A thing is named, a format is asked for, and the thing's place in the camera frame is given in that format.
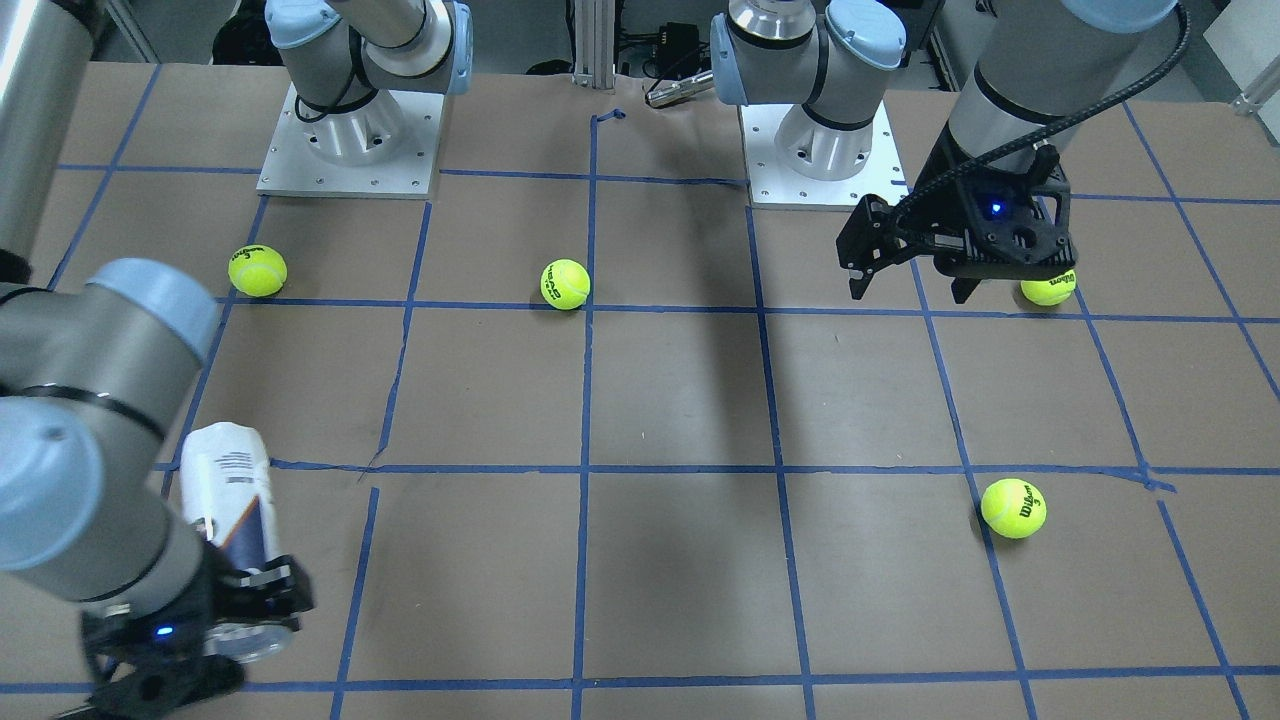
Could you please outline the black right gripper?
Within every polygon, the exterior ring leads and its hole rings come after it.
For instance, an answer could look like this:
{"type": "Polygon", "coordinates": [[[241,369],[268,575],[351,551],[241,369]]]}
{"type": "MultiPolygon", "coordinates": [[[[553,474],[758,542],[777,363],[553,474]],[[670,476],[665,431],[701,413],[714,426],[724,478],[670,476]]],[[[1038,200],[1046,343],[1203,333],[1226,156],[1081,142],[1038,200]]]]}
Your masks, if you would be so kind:
{"type": "Polygon", "coordinates": [[[292,632],[315,609],[310,574],[294,556],[261,571],[214,561],[168,605],[150,615],[119,607],[79,616],[79,644],[92,692],[78,719],[165,719],[179,708],[233,694],[246,671],[209,650],[207,633],[227,607],[228,620],[276,624],[292,632]]]}

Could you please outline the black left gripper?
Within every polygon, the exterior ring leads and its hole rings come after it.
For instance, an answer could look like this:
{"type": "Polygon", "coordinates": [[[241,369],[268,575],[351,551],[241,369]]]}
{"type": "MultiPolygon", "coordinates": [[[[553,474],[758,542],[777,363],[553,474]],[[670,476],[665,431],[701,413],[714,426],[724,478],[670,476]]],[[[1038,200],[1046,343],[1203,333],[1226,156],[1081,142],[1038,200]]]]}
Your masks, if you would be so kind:
{"type": "Polygon", "coordinates": [[[922,255],[951,278],[956,304],[983,281],[1050,281],[1071,270],[1071,190],[1059,150],[1042,143],[1023,156],[1020,172],[983,165],[941,184],[916,202],[916,231],[902,228],[881,196],[860,197],[836,237],[852,301],[864,299],[878,273],[922,255]]]}

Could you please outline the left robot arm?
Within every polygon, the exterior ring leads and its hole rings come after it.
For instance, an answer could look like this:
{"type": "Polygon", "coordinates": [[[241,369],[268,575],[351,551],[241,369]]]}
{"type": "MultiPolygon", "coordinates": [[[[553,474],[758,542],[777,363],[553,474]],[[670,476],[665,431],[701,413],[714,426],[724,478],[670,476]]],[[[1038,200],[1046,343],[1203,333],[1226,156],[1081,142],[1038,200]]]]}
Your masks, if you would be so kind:
{"type": "MultiPolygon", "coordinates": [[[[836,237],[850,293],[928,256],[964,304],[984,281],[1075,268],[1061,154],[1076,127],[1160,82],[1192,38],[1176,1],[992,1],[968,55],[940,41],[957,99],[905,196],[865,192],[836,237]]],[[[786,108],[778,158],[815,181],[855,176],[890,76],[942,1],[731,1],[710,20],[710,73],[731,106],[786,108]]]]}

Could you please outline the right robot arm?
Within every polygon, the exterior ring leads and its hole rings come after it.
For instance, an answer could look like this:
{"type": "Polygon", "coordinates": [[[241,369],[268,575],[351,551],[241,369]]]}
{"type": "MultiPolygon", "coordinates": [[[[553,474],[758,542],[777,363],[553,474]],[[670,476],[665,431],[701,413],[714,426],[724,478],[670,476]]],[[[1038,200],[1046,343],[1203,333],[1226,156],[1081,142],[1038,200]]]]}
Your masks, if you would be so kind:
{"type": "Polygon", "coordinates": [[[145,258],[79,293],[29,281],[104,8],[3,4],[3,570],[81,611],[93,691],[68,717],[163,719],[237,692],[314,593],[278,546],[255,430],[219,423],[186,443],[180,509],[145,483],[212,350],[205,287],[145,258]]]}

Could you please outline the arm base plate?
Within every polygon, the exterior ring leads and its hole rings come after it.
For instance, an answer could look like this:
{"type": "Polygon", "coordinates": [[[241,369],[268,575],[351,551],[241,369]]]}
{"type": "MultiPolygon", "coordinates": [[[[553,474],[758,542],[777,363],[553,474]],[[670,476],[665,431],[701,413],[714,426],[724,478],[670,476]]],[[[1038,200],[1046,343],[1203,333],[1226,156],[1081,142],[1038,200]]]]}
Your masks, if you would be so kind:
{"type": "Polygon", "coordinates": [[[755,209],[850,211],[868,193],[897,202],[909,192],[884,104],[854,131],[820,126],[799,105],[748,105],[739,117],[755,209]]]}
{"type": "Polygon", "coordinates": [[[447,99],[381,91],[367,105],[310,123],[287,90],[256,190],[266,196],[429,200],[447,99]]]}

